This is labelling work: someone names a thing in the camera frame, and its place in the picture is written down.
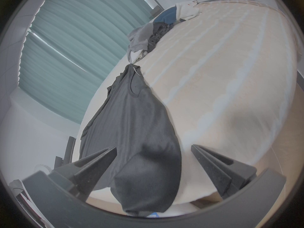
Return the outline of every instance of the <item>tiled wall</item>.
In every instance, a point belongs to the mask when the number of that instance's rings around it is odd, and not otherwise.
[[[30,26],[44,0],[28,0],[8,27],[0,44],[0,124],[9,110],[10,94],[17,87],[19,59]]]

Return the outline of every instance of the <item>curtain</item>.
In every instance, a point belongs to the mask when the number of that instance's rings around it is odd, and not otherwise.
[[[26,36],[19,86],[81,123],[94,93],[125,55],[126,35],[151,19],[144,0],[46,0]]]

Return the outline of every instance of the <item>mattress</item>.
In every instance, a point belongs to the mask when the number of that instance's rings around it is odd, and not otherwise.
[[[280,132],[296,86],[297,42],[282,12],[249,0],[197,5],[201,14],[174,26],[139,62],[144,79],[166,106],[182,151],[173,204],[208,196],[216,188],[191,145],[253,165]],[[128,64],[124,56],[92,98],[76,139]],[[109,188],[90,195],[117,203]]]

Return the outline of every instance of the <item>blue garment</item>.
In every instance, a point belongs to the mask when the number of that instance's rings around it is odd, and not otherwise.
[[[165,22],[168,25],[176,21],[176,6],[163,11],[154,22]]]

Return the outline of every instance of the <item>t-shirt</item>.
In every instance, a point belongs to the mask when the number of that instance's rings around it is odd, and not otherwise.
[[[133,64],[108,87],[107,99],[85,127],[80,158],[109,147],[117,148],[117,157],[94,190],[110,187],[132,215],[165,212],[179,188],[180,146],[165,106]]]

